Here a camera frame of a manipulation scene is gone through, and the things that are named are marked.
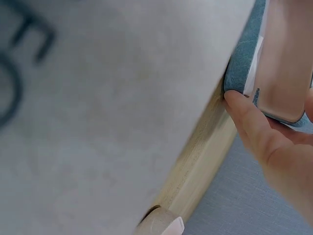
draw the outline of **light blue felt pad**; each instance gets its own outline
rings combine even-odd
[[[225,92],[229,90],[235,90],[240,93],[244,92],[247,75],[250,70],[253,55],[259,38],[265,5],[266,0],[256,0],[255,2],[238,44],[236,45],[229,60],[224,78]],[[257,98],[258,95],[256,94],[253,100],[255,105],[257,103]],[[287,122],[269,114],[265,115],[278,120],[281,123],[294,127],[304,126],[309,121],[306,114],[304,114],[302,118],[295,123]]]

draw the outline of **wooden frame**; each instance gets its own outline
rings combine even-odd
[[[180,215],[185,222],[209,187],[237,133],[221,104],[221,87],[222,81],[153,204]]]

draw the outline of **gray fabric surface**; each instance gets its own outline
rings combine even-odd
[[[313,125],[302,130],[312,133]],[[313,229],[270,189],[261,168],[236,137],[184,235],[311,235]]]

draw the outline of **hand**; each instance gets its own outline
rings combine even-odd
[[[236,91],[228,91],[224,97],[240,138],[259,161],[269,184],[313,226],[313,136],[266,118]],[[312,121],[312,91],[305,108]]]

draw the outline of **white fabric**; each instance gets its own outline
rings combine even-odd
[[[256,44],[255,52],[253,55],[251,67],[250,67],[250,70],[246,79],[246,84],[244,88],[245,95],[251,95],[251,93],[253,92],[255,75],[256,75],[257,66],[258,66],[259,52],[261,52],[262,43],[263,43],[263,37],[259,36],[258,42]]]

